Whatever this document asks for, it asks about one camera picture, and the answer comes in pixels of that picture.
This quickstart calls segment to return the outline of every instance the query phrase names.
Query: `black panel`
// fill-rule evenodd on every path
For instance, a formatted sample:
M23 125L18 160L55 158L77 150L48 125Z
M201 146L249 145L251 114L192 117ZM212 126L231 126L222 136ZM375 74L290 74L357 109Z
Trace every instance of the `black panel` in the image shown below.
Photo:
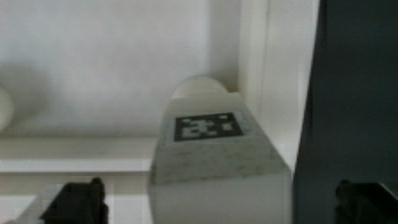
M396 99L398 1L325 0L295 169L299 224L334 223L341 179L398 182Z

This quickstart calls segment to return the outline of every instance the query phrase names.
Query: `qr-like marker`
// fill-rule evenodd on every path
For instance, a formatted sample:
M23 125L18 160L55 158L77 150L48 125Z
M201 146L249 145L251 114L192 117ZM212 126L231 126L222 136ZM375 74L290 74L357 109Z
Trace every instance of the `qr-like marker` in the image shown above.
M242 136L242 128L233 113L176 118L174 141Z

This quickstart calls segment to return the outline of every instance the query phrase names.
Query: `white shelf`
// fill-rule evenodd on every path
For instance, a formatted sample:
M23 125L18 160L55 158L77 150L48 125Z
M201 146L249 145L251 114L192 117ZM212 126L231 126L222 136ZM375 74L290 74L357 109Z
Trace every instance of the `white shelf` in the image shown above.
M0 139L0 173L146 172L157 138Z

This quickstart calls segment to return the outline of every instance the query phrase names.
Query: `white sphere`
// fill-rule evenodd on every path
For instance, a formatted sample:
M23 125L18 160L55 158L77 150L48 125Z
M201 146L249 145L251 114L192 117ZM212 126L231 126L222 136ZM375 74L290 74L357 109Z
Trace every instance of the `white sphere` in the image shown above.
M5 90L0 88L0 131L9 126L13 115L14 115L14 104L11 101L9 94Z

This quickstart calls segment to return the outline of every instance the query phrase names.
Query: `white wall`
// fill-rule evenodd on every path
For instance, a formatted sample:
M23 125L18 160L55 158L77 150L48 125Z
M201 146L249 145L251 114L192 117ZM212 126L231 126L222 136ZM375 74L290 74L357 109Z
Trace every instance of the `white wall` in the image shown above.
M240 0L0 1L2 135L155 136L174 87L236 89Z
M318 0L244 1L240 90L293 170L313 60Z

